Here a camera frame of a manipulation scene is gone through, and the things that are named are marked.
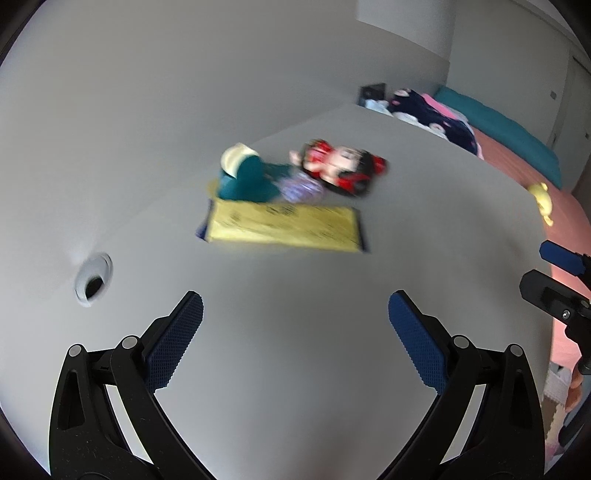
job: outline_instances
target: pink bedsheet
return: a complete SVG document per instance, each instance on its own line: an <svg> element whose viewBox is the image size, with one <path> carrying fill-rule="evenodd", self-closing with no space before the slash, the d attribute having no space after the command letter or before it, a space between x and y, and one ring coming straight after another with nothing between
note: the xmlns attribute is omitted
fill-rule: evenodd
<svg viewBox="0 0 591 480"><path fill-rule="evenodd" d="M548 240L552 240L573 252L591 254L591 225L577 200L570 193L561 192L554 187L542 174L507 147L487 137L476 128L474 132L476 139L482 146L485 161L490 165L509 175L522 186L527 187L542 181L548 185L548 191L554 206L550 218L554 221L554 225L546 225L540 216L540 222L544 225ZM552 277L557 281L578 291L587 298L591 296L591 292L578 278L553 265L551 268ZM554 320L553 332L551 360L572 370L580 358L579 348L576 343L566 338L564 324L556 319Z"/></svg>

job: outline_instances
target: yellow bag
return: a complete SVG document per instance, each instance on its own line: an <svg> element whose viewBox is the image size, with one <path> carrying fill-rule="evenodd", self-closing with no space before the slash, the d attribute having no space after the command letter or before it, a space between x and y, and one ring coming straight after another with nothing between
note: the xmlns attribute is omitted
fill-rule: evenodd
<svg viewBox="0 0 591 480"><path fill-rule="evenodd" d="M197 236L344 252L363 251L357 212L350 207L212 200L207 225Z"/></svg>

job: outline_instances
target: teal plush toy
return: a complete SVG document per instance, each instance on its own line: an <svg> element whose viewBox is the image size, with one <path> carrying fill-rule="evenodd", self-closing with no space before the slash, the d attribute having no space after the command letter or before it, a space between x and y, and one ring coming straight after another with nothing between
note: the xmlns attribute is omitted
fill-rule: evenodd
<svg viewBox="0 0 591 480"><path fill-rule="evenodd" d="M269 202L279 195L271 180L289 175L289 165L262 162L258 153L238 143L222 155L222 171L217 196L222 200Z"/></svg>

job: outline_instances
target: metal screw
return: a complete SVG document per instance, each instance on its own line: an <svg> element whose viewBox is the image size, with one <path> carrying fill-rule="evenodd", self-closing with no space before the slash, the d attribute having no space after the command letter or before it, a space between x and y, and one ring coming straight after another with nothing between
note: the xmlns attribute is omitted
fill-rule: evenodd
<svg viewBox="0 0 591 480"><path fill-rule="evenodd" d="M519 345L511 345L511 348L509 348L509 350L515 356L523 355L523 350L521 349L521 347Z"/></svg>
<svg viewBox="0 0 591 480"><path fill-rule="evenodd" d="M138 344L138 339L136 337L125 337L121 342L121 346L127 350L133 348Z"/></svg>
<svg viewBox="0 0 591 480"><path fill-rule="evenodd" d="M80 345L72 345L68 350L68 355L76 356L82 351L82 347Z"/></svg>
<svg viewBox="0 0 591 480"><path fill-rule="evenodd" d="M470 340L466 337L458 336L453 339L453 344L458 348L468 348L470 346Z"/></svg>

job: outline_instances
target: textured blue rubber pad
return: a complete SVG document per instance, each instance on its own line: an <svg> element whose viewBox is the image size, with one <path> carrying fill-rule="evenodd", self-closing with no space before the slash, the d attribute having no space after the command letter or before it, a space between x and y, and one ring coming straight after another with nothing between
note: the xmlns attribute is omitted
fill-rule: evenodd
<svg viewBox="0 0 591 480"><path fill-rule="evenodd" d="M394 293L388 302L390 323L396 330L421 380L441 395L447 385L445 357L423 326L420 318L407 305L403 296Z"/></svg>
<svg viewBox="0 0 591 480"><path fill-rule="evenodd" d="M540 256L575 277L585 273L586 269L581 255L572 253L550 240L546 240L540 246Z"/></svg>
<svg viewBox="0 0 591 480"><path fill-rule="evenodd" d="M203 320L203 300L193 295L175 316L158 343L146 357L145 385L154 393L168 385L185 350Z"/></svg>

